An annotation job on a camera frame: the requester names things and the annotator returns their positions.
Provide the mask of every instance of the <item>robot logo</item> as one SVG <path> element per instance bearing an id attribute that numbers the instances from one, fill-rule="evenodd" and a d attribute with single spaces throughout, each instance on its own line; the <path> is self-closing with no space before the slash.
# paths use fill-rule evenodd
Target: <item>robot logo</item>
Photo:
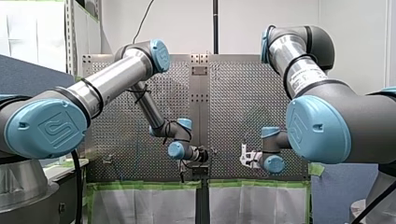
<path id="1" fill-rule="evenodd" d="M 59 147 L 78 134 L 78 128 L 67 112 L 61 112 L 41 122 L 38 129 L 54 147 Z"/>

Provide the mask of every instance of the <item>pegboard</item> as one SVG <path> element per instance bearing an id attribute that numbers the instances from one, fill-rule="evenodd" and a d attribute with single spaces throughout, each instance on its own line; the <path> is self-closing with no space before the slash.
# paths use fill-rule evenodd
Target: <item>pegboard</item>
<path id="1" fill-rule="evenodd" d="M 240 164 L 241 142 L 247 150 L 260 150 L 261 128 L 285 128 L 289 99 L 282 79 L 257 55 L 210 55 L 209 145 L 218 152 L 212 162 L 212 178 L 308 179 L 307 162 L 292 149 L 283 149 L 286 167 L 280 175 L 269 175 Z"/>
<path id="2" fill-rule="evenodd" d="M 152 97 L 168 119 L 191 118 L 200 127 L 210 148 L 217 152 L 210 162 L 211 178 L 269 178 L 306 180 L 307 163 L 290 149 L 282 150 L 286 170 L 268 175 L 239 162 L 240 145 L 247 135 L 247 149 L 260 149 L 262 126 L 284 127 L 288 99 L 281 78 L 262 65 L 257 55 L 209 55 L 205 76 L 192 76 L 196 55 L 172 55 L 169 72 L 148 81 Z M 85 55 L 84 77 L 109 66 L 111 55 Z M 194 113 L 208 106 L 207 118 Z M 86 153 L 92 160 L 89 182 L 124 180 L 178 181 L 177 162 L 167 156 L 162 138 L 149 136 L 149 124 L 134 97 L 125 92 L 92 122 L 87 134 Z M 104 159 L 111 155 L 113 162 Z"/>

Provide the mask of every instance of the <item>wire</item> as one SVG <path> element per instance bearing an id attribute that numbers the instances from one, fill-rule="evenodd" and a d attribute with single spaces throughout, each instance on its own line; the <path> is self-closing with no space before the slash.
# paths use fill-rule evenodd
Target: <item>wire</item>
<path id="1" fill-rule="evenodd" d="M 143 90 L 141 91 L 132 91 L 132 90 L 126 90 L 128 92 L 137 92 L 140 93 L 139 97 L 137 97 L 137 99 L 134 101 L 134 104 L 137 105 L 137 103 L 143 98 L 143 96 L 145 96 L 146 92 L 151 93 L 151 91 L 148 90 L 148 84 L 145 84 L 145 88 L 143 88 Z"/>
<path id="2" fill-rule="evenodd" d="M 192 139 L 192 135 L 189 129 L 187 129 L 186 127 L 184 127 L 183 125 L 181 125 L 179 122 L 175 121 L 175 120 L 168 120 L 165 119 L 167 121 L 166 126 L 165 126 L 165 138 L 163 139 L 163 145 L 165 145 L 166 141 L 168 140 L 169 133 L 171 132 L 171 124 L 175 123 L 178 126 L 180 126 L 184 131 L 186 131 L 186 133 L 189 135 L 190 139 L 189 140 L 184 140 L 184 139 L 175 139 L 175 141 L 184 141 L 184 142 L 190 142 Z"/>
<path id="3" fill-rule="evenodd" d="M 140 22 L 139 29 L 137 30 L 137 33 L 136 33 L 136 35 L 134 36 L 134 42 L 136 41 L 137 37 L 138 37 L 139 34 L 140 34 L 140 30 L 142 29 L 143 22 L 145 21 L 147 15 L 148 15 L 148 13 L 149 13 L 149 9 L 151 8 L 151 5 L 152 5 L 153 2 L 154 2 L 154 0 L 151 0 L 151 2 L 148 4 L 148 8 L 146 9 L 145 16 L 143 17 L 142 21 Z"/>
<path id="4" fill-rule="evenodd" d="M 189 170 L 192 169 L 192 167 L 188 166 L 188 165 L 186 164 L 186 162 L 184 162 L 183 160 L 180 160 L 180 161 L 183 163 L 183 165 L 184 165 L 187 169 L 189 169 Z"/>
<path id="5" fill-rule="evenodd" d="M 79 166 L 77 151 L 72 151 L 73 163 L 76 170 L 76 180 L 77 180 L 77 212 L 76 212 L 76 224 L 81 223 L 82 218 L 82 177 L 81 177 L 81 167 Z"/>
<path id="6" fill-rule="evenodd" d="M 364 219 L 367 214 L 369 214 L 379 203 L 382 202 L 388 195 L 390 195 L 394 190 L 396 190 L 396 181 L 393 182 L 384 192 L 382 192 L 375 200 L 373 200 L 370 205 L 368 205 L 361 214 L 353 220 L 351 224 L 359 224 L 361 220 Z"/>

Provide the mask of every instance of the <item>blue end cap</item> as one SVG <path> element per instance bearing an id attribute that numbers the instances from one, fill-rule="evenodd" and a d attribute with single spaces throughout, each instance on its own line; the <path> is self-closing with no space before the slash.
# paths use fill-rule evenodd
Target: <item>blue end cap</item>
<path id="1" fill-rule="evenodd" d="M 178 119 L 177 123 L 181 124 L 181 126 L 192 130 L 192 121 L 190 119 Z"/>
<path id="2" fill-rule="evenodd" d="M 271 174 L 279 174 L 285 169 L 285 162 L 277 155 L 269 156 L 264 161 L 264 169 Z"/>
<path id="3" fill-rule="evenodd" d="M 168 147 L 168 155 L 175 160 L 182 160 L 184 158 L 184 147 L 179 142 L 173 142 Z"/>
<path id="4" fill-rule="evenodd" d="M 165 44 L 159 39 L 151 40 L 150 50 L 157 71 L 160 73 L 167 72 L 171 65 L 171 57 Z"/>
<path id="5" fill-rule="evenodd" d="M 311 95 L 292 100 L 286 112 L 291 147 L 309 161 L 336 164 L 347 159 L 350 132 L 341 114 Z"/>
<path id="6" fill-rule="evenodd" d="M 264 32 L 262 32 L 262 50 L 260 53 L 260 61 L 262 61 L 262 63 L 268 63 L 267 60 L 267 30 L 266 29 Z"/>
<path id="7" fill-rule="evenodd" d="M 149 132 L 149 135 L 151 135 L 151 136 L 155 137 L 155 135 L 154 135 L 154 131 L 152 131 L 152 128 L 151 128 L 151 126 L 149 126 L 149 127 L 148 127 L 148 132 Z"/>
<path id="8" fill-rule="evenodd" d="M 271 137 L 280 133 L 279 127 L 262 127 L 262 138 Z"/>
<path id="9" fill-rule="evenodd" d="M 8 121 L 9 149 L 30 159 L 57 158 L 75 150 L 87 130 L 87 120 L 74 104 L 64 100 L 34 101 Z"/>

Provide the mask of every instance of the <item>white wall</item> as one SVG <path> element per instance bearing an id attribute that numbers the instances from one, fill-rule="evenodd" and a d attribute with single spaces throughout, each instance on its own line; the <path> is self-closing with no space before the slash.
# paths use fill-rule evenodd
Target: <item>white wall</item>
<path id="1" fill-rule="evenodd" d="M 219 0 L 219 53 L 260 54 L 262 32 L 318 25 L 319 0 Z"/>
<path id="2" fill-rule="evenodd" d="M 386 83 L 387 0 L 320 0 L 319 25 L 332 37 L 335 65 L 330 77 L 357 93 Z"/>
<path id="3" fill-rule="evenodd" d="M 102 49 L 132 43 L 149 0 L 102 0 Z M 318 0 L 219 0 L 219 53 L 260 53 L 269 25 L 318 24 Z M 212 0 L 156 0 L 137 41 L 162 39 L 171 53 L 213 52 Z"/>
<path id="4" fill-rule="evenodd" d="M 132 43 L 148 4 L 149 0 L 102 0 L 104 53 Z M 206 52 L 212 46 L 211 6 L 211 0 L 156 0 L 136 42 L 160 38 L 171 53 Z"/>

